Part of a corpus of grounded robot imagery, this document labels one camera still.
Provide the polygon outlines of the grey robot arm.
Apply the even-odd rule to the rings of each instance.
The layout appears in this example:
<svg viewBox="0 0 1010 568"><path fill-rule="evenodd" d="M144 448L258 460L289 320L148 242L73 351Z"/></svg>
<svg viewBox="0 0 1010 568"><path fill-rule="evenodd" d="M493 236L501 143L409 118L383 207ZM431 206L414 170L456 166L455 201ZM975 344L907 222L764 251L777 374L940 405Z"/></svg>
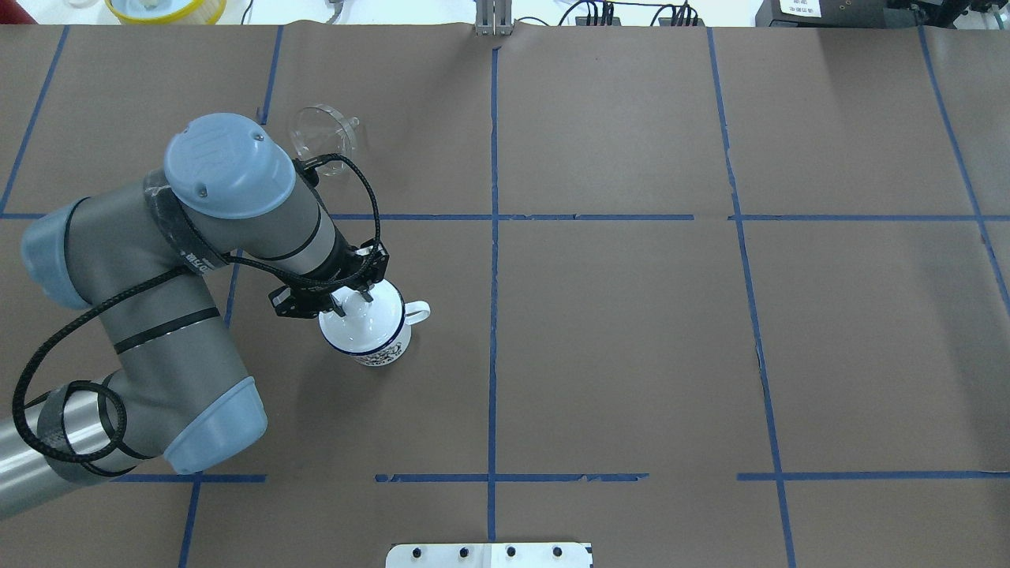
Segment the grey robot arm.
<svg viewBox="0 0 1010 568"><path fill-rule="evenodd" d="M205 279L233 266L278 278L274 312L340 312L369 295L388 252L335 226L316 170L256 120L196 118L137 182L54 210L21 240L25 269L78 316L30 356L2 424L2 518L163 458L179 475L249 448L267 414Z"/></svg>

